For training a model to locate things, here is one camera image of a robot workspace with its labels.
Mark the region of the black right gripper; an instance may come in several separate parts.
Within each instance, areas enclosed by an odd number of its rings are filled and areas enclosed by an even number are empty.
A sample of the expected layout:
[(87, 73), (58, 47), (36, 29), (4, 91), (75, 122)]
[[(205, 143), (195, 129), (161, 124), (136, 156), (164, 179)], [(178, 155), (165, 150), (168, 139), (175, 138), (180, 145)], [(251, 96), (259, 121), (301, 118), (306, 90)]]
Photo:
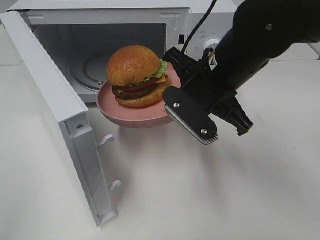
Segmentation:
[(172, 47), (163, 58), (172, 64), (181, 83), (181, 87), (170, 86), (164, 90), (164, 109), (203, 145), (212, 144), (219, 138), (217, 125), (209, 118), (210, 114), (233, 125), (239, 136), (254, 125), (236, 99), (236, 90), (214, 83), (209, 55), (204, 54), (196, 61)]

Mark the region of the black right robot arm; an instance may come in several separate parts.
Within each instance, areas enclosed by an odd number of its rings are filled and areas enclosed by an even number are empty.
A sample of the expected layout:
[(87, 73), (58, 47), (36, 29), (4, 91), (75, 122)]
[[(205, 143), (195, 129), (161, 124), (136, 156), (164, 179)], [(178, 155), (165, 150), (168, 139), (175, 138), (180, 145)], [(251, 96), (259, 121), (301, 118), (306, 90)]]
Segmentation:
[(246, 0), (232, 28), (216, 47), (205, 47), (200, 60), (175, 47), (165, 53), (181, 83), (163, 92), (165, 111), (204, 145), (218, 139), (210, 114), (242, 136), (253, 123), (236, 99), (237, 89), (291, 45), (319, 40), (319, 1)]

